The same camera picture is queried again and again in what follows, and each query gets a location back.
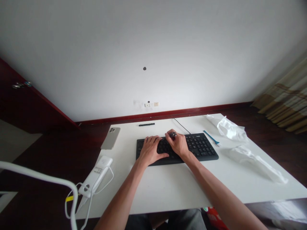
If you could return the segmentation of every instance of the red baseboard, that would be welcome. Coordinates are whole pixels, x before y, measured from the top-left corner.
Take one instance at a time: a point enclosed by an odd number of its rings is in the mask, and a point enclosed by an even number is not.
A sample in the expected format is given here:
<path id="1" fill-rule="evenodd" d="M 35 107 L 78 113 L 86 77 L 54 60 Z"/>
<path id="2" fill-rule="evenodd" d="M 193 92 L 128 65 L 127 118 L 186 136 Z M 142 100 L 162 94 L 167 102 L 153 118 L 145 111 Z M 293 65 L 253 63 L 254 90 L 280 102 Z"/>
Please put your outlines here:
<path id="1" fill-rule="evenodd" d="M 144 113 L 138 115 L 130 115 L 123 117 L 113 117 L 113 118 L 104 118 L 97 120 L 88 120 L 88 121 L 79 121 L 77 124 L 82 123 L 82 125 L 92 125 L 92 124 L 102 124 L 102 123 L 130 123 L 130 122 L 139 122 L 139 121 L 148 121 L 148 120 L 160 120 L 160 119 L 169 119 L 173 116 L 175 117 L 184 117 L 184 114 L 194 113 L 193 115 L 199 115 L 200 112 L 209 111 L 209 110 L 221 110 L 221 109 L 230 109 L 230 108 L 242 108 L 248 107 L 252 102 L 242 102 L 234 104 L 224 104 L 224 105 L 214 105 L 207 107 L 191 108 L 191 109 L 181 109 L 181 110 L 171 110 L 165 112 L 155 112 L 155 113 Z"/>

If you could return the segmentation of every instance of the wooden door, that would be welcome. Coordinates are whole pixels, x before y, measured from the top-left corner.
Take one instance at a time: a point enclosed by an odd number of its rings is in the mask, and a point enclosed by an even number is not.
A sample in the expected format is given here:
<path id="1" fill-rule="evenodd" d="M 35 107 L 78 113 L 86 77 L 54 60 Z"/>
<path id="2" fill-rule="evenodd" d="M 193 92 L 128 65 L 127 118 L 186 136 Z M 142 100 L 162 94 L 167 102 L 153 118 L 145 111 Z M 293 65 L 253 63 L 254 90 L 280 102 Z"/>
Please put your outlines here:
<path id="1" fill-rule="evenodd" d="M 0 119 L 28 133 L 80 129 L 6 62 L 0 59 Z"/>

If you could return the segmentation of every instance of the door handle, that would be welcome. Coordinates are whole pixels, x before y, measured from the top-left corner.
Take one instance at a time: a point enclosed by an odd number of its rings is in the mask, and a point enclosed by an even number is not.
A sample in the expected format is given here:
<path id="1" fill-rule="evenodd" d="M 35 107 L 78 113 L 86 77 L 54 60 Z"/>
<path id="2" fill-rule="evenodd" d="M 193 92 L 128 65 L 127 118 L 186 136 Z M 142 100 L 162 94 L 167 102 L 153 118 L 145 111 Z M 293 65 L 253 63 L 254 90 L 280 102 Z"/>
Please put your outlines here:
<path id="1" fill-rule="evenodd" d="M 31 87 L 32 86 L 32 83 L 29 82 L 29 81 L 25 81 L 25 83 L 16 83 L 16 85 L 12 85 L 12 88 L 13 89 L 18 89 L 18 88 L 24 88 L 25 86 L 28 86 L 28 87 Z"/>

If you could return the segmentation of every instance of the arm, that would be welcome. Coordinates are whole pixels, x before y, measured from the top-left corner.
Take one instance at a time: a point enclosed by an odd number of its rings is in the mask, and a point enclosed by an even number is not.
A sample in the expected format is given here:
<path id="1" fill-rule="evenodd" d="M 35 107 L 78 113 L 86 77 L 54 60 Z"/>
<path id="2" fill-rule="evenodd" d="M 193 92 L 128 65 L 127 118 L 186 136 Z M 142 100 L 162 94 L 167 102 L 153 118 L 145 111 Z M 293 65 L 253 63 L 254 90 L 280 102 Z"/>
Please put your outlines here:
<path id="1" fill-rule="evenodd" d="M 140 157 L 137 159 L 126 180 L 106 208 L 95 230 L 125 229 L 132 201 L 145 169 L 155 161 L 169 156 L 167 153 L 157 153 L 157 146 L 161 139 L 162 138 L 159 136 L 145 138 Z"/>
<path id="2" fill-rule="evenodd" d="M 267 230 L 263 223 L 188 150 L 184 135 L 177 133 L 173 140 L 168 133 L 165 134 L 167 141 L 191 169 L 229 229 Z"/>

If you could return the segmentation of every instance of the white tube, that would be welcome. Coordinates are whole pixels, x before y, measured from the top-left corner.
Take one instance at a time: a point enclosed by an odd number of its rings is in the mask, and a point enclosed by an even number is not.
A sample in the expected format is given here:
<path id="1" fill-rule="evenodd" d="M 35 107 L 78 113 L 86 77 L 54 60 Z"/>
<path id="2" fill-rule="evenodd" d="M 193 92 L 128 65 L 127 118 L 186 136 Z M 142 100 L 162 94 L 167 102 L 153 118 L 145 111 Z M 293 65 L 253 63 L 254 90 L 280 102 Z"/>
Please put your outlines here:
<path id="1" fill-rule="evenodd" d="M 70 224 L 71 224 L 72 230 L 77 230 L 75 210 L 76 210 L 77 200 L 78 200 L 78 190 L 74 183 L 68 180 L 48 176 L 40 172 L 36 172 L 34 170 L 31 170 L 31 169 L 28 169 L 28 168 L 25 168 L 19 165 L 15 165 L 12 163 L 4 162 L 4 161 L 0 161 L 0 168 L 7 169 L 7 170 L 10 170 L 16 173 L 24 174 L 26 176 L 34 177 L 39 180 L 44 180 L 47 182 L 61 184 L 61 185 L 65 185 L 69 187 L 73 191 L 73 196 L 74 196 L 73 205 L 72 205 L 71 212 L 70 212 Z"/>

